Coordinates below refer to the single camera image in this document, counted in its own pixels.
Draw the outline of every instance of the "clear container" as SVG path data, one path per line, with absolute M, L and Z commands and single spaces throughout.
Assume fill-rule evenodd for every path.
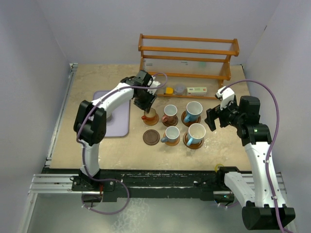
M 176 84 L 176 86 L 174 87 L 175 95 L 184 95 L 185 91 L 186 91 L 186 86 L 181 83 Z

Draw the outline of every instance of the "brown saucer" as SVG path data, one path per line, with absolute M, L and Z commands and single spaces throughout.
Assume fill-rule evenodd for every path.
M 191 144 L 190 146 L 187 146 L 187 142 L 189 141 L 188 140 L 188 136 L 187 136 L 188 132 L 185 132 L 184 136 L 183 136 L 183 141 L 184 141 L 184 144 L 186 145 L 186 147 L 190 148 L 190 149 L 199 149 L 201 146 L 203 146 L 204 144 L 204 139 L 202 139 L 202 141 L 200 143 L 197 143 L 197 144 Z
M 168 146 L 173 147 L 173 146 L 176 146 L 176 145 L 179 143 L 179 141 L 180 141 L 180 136 L 178 137 L 177 141 L 175 141 L 175 142 L 165 142 L 165 144 L 168 145 Z
M 174 119 L 172 121 L 165 121 L 165 122 L 162 122 L 163 125 L 165 125 L 166 127 L 169 127 L 169 126 L 176 126 L 178 124 L 178 117 L 177 116 L 174 116 Z
M 194 123 L 200 123 L 201 122 L 201 116 L 199 116 L 199 118 L 197 118 L 196 121 L 190 121 L 190 122 L 184 122 L 184 119 L 186 117 L 187 113 L 186 111 L 183 112 L 183 114 L 181 115 L 181 121 L 183 122 L 183 124 L 187 127 L 189 127 L 190 125 L 194 124 Z
M 159 121 L 159 115 L 156 114 L 155 118 L 153 120 L 142 120 L 146 125 L 155 125 Z
M 159 142 L 160 134 L 155 130 L 147 130 L 142 136 L 142 139 L 147 145 L 152 146 Z

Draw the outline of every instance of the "orange wooden shelf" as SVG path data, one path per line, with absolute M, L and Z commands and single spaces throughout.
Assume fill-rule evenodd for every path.
M 151 75 L 165 72 L 172 77 L 216 79 L 218 88 L 224 80 L 230 80 L 231 56 L 240 53 L 237 39 L 212 39 L 195 37 L 157 36 L 140 34 L 140 69 Z M 158 94 L 158 96 L 216 99 L 215 97 L 177 96 Z

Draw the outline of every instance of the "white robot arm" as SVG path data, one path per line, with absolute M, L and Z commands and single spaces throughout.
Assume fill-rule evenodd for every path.
M 155 81 L 155 78 L 150 74 L 141 70 L 137 76 L 127 77 L 121 80 L 121 82 L 106 95 L 93 100 L 92 102 L 85 100 L 80 104 L 74 124 L 74 130 L 76 132 L 79 131 L 80 126 L 90 109 L 99 102 L 102 102 L 98 105 L 94 115 L 89 118 L 80 137 L 80 140 L 85 144 L 86 166 L 92 177 L 100 170 L 98 163 L 99 144 L 106 131 L 106 119 L 111 115 L 113 110 L 124 102 L 135 98 L 134 104 L 140 109 L 148 112 L 156 99 L 156 89 L 121 89 L 126 86 L 145 86 L 153 88 L 160 86 L 160 83 Z M 112 95 L 112 92 L 115 90 L 118 90 L 118 92 Z M 87 175 L 84 166 L 82 166 L 80 170 Z
M 293 208 L 287 208 L 285 199 L 279 189 L 272 157 L 268 160 L 271 181 L 276 191 L 272 194 L 266 175 L 266 154 L 272 142 L 267 125 L 259 123 L 260 101 L 256 97 L 242 96 L 239 106 L 231 88 L 218 90 L 216 97 L 221 104 L 207 110 L 205 123 L 211 131 L 216 129 L 215 119 L 219 118 L 220 127 L 228 125 L 237 128 L 237 135 L 242 140 L 251 163 L 255 192 L 248 186 L 236 167 L 221 167 L 219 171 L 222 183 L 235 195 L 242 209 L 244 224 L 249 230 L 278 229 L 275 215 L 274 199 L 282 216 L 282 225 L 286 226 L 295 218 Z

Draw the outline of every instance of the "orange mug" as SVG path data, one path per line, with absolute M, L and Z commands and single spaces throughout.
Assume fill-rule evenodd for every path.
M 172 121 L 174 116 L 177 114 L 177 107 L 175 105 L 169 104 L 164 108 L 164 116 L 162 117 L 162 122 Z
M 147 113 L 144 112 L 144 115 L 141 117 L 143 120 L 154 120 L 156 117 L 156 111 L 155 109 L 151 108 L 150 111 Z

